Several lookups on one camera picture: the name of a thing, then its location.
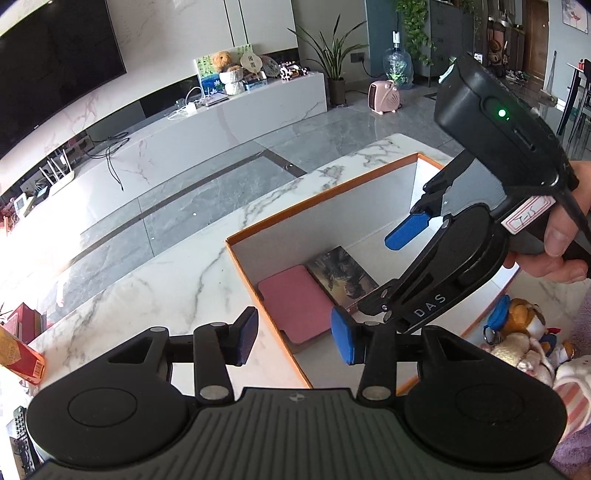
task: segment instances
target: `wooden door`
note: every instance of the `wooden door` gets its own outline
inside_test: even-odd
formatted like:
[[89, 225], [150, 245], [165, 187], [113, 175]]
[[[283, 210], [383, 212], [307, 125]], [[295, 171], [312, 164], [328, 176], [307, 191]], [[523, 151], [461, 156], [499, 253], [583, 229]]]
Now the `wooden door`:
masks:
[[548, 57], [548, 3], [525, 0], [525, 72], [544, 80]]

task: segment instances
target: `book cover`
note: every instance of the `book cover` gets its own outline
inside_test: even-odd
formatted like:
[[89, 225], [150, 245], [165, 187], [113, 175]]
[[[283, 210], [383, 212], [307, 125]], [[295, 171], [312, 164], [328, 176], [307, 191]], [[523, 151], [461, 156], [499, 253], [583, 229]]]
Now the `book cover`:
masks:
[[379, 285], [343, 247], [306, 264], [306, 268], [332, 298], [334, 303], [350, 313], [357, 310], [357, 301], [374, 291]]

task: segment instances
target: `pink space heater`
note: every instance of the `pink space heater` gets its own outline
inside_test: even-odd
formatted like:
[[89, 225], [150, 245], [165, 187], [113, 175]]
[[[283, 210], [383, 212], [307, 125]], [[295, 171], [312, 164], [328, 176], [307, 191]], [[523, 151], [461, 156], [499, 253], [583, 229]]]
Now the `pink space heater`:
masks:
[[383, 115], [385, 112], [395, 112], [400, 105], [400, 94], [392, 80], [379, 80], [369, 86], [369, 108]]

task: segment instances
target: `cable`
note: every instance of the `cable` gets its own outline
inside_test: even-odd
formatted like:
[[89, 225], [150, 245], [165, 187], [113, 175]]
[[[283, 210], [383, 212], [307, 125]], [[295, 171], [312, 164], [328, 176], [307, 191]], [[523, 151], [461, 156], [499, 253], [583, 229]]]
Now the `cable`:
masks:
[[201, 87], [193, 87], [192, 89], [189, 90], [187, 96], [185, 97], [185, 106], [187, 106], [187, 101], [189, 99], [189, 95], [191, 95], [191, 92], [193, 90], [197, 90], [197, 89], [199, 89], [201, 91], [201, 97], [203, 97], [203, 89]]
[[117, 172], [115, 170], [115, 167], [113, 166], [113, 162], [111, 160], [111, 155], [116, 154], [123, 146], [127, 145], [127, 143], [130, 142], [131, 138], [128, 137], [127, 135], [128, 135], [127, 132], [123, 132], [121, 134], [114, 135], [113, 137], [109, 137], [109, 139], [113, 140], [114, 143], [112, 143], [111, 145], [107, 146], [107, 148], [105, 150], [105, 153], [103, 153], [103, 154], [100, 154], [100, 155], [91, 155], [87, 151], [82, 150], [82, 152], [85, 155], [87, 155], [89, 158], [95, 158], [95, 159], [98, 159], [98, 160], [102, 160], [103, 158], [106, 158], [106, 160], [107, 160], [107, 168], [109, 169], [109, 173], [115, 179], [115, 181], [119, 184], [119, 186], [121, 187], [121, 191], [122, 192], [125, 191], [124, 188], [123, 188], [123, 183], [121, 182], [121, 179], [117, 175]]
[[368, 77], [373, 78], [373, 79], [379, 79], [380, 77], [382, 77], [384, 74], [382, 73], [381, 75], [378, 75], [377, 77], [374, 77], [373, 75], [370, 75], [368, 73], [367, 70], [365, 70], [365, 62], [361, 62], [361, 66], [363, 67], [363, 71], [367, 74]]
[[176, 109], [173, 113], [171, 113], [167, 118], [168, 120], [176, 120], [177, 117], [180, 118], [187, 118], [189, 115], [189, 113], [187, 112], [187, 107], [188, 107], [188, 101], [189, 101], [189, 96], [191, 95], [191, 92], [194, 90], [201, 90], [201, 97], [199, 98], [199, 101], [203, 100], [206, 97], [209, 97], [210, 95], [204, 95], [203, 93], [203, 89], [201, 87], [193, 87], [189, 90], [187, 96], [185, 97], [185, 104], [184, 106], [182, 106], [181, 108]]

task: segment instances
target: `white vase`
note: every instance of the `white vase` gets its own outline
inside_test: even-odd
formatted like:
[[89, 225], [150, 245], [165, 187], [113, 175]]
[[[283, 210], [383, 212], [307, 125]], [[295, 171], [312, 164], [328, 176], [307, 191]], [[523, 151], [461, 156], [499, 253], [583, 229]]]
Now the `white vase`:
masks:
[[226, 84], [226, 93], [228, 95], [238, 95], [244, 92], [244, 84], [242, 82], [234, 82]]
[[231, 72], [221, 72], [220, 81], [227, 85], [228, 83], [240, 82], [244, 77], [244, 71], [242, 69], [232, 70]]

